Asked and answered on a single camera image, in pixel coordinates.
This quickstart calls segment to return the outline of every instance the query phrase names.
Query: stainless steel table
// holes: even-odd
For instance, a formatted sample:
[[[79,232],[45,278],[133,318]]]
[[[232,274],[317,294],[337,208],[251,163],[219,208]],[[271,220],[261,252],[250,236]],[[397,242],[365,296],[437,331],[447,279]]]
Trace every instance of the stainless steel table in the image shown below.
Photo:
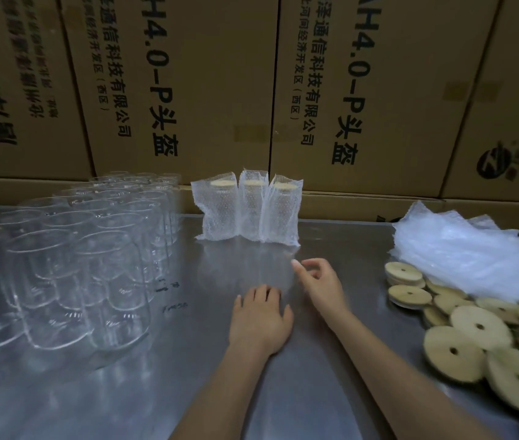
[[[485,384],[450,385],[427,366],[417,313],[386,299],[384,262],[391,225],[301,221],[302,246],[235,238],[200,242],[201,219],[186,217],[180,265],[160,291],[164,328],[122,359],[66,374],[66,368],[0,379],[0,439],[166,439],[219,363],[235,296],[268,283],[282,289],[295,314],[292,336],[258,384],[246,439],[393,438],[352,366],[295,281],[291,258],[329,259],[355,314],[385,343],[502,438],[519,438],[519,414]]]

